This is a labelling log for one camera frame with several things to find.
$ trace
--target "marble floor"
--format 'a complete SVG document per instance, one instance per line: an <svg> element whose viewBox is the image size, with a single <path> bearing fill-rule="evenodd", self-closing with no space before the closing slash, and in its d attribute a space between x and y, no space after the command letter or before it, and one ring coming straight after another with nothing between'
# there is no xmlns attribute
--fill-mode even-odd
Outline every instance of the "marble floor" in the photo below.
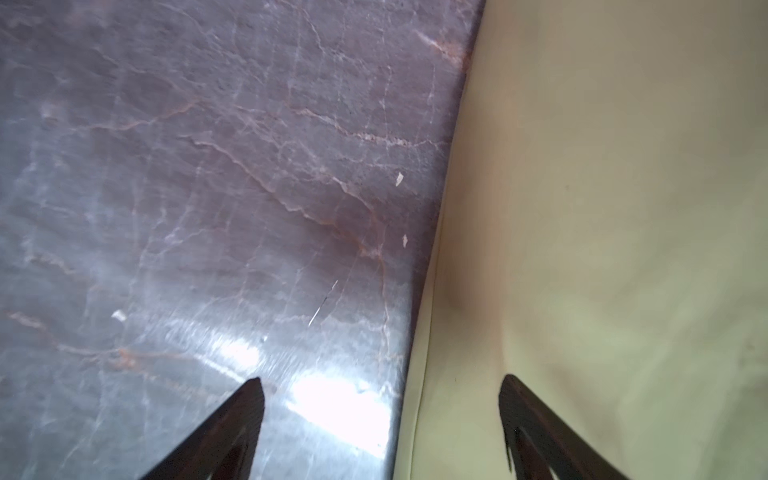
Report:
<svg viewBox="0 0 768 480"><path fill-rule="evenodd" d="M0 478L388 478L479 0L0 0Z"/></svg>

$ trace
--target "gray marble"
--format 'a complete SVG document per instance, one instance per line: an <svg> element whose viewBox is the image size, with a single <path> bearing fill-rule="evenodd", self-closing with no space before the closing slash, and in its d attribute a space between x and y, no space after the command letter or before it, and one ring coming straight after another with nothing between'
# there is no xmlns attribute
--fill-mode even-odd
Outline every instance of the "gray marble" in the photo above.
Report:
<svg viewBox="0 0 768 480"><path fill-rule="evenodd" d="M391 475L476 0L0 1L0 478Z"/></svg>

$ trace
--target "scratch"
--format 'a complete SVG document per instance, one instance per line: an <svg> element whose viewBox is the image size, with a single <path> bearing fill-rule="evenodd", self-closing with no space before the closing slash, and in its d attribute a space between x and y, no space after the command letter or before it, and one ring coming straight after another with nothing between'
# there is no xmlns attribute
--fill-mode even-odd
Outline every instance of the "scratch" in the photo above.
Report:
<svg viewBox="0 0 768 480"><path fill-rule="evenodd" d="M324 298L324 299L323 299L323 301L322 301L322 302L320 302L320 306L318 306L318 307L317 307L317 310L315 310L315 314L314 314L314 315L312 315L312 318L310 319L310 323L309 323L307 326L311 326L311 325L312 325L312 322L313 322L313 321L315 321L315 317L317 316L317 314L318 314L318 313L320 313L320 309L321 309L321 308L323 308L323 305L325 305L325 304L326 304L326 300L328 300L328 295L330 295L330 294L331 294L331 292L333 291L333 289L335 289L335 288L336 288L336 284L337 284L338 282L339 282L338 280L337 280L337 281L335 281L335 282L333 282L333 285L331 286L331 290L328 290L328 293L326 294L326 298Z"/></svg>
<svg viewBox="0 0 768 480"><path fill-rule="evenodd" d="M235 382L238 382L238 383L245 382L245 377L238 375L232 369L228 369L224 365L220 365L219 363L216 363L213 360L207 359L202 355L195 355L194 358L197 359L203 365L209 366L210 368L216 370L220 374L230 377Z"/></svg>

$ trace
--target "polished marble surface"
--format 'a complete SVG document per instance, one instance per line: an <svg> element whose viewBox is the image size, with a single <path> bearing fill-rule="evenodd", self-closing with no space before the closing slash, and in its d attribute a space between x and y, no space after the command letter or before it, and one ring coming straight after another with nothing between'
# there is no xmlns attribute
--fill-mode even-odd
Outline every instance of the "polished marble surface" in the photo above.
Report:
<svg viewBox="0 0 768 480"><path fill-rule="evenodd" d="M0 0L0 478L387 478L476 0Z"/></svg>

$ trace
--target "white debris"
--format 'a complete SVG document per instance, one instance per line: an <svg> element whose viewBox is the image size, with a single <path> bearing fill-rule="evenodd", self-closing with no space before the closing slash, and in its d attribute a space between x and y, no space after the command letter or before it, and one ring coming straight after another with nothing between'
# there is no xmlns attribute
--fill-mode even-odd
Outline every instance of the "white debris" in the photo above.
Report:
<svg viewBox="0 0 768 480"><path fill-rule="evenodd" d="M440 44L439 44L438 42L436 42L436 41L432 40L430 37L428 37L428 36L424 35L424 34L423 34L423 33L421 33L420 31L417 31L417 32L416 32L416 34L419 36L419 38L421 39L421 41L423 41L424 43L426 43L426 44L427 44L427 45L429 45L430 47L435 47L435 48L437 48L438 50L441 50L441 48L440 48Z"/></svg>
<svg viewBox="0 0 768 480"><path fill-rule="evenodd" d="M112 318L124 322L128 319L128 315L126 315L123 310L115 310L114 313L112 313Z"/></svg>

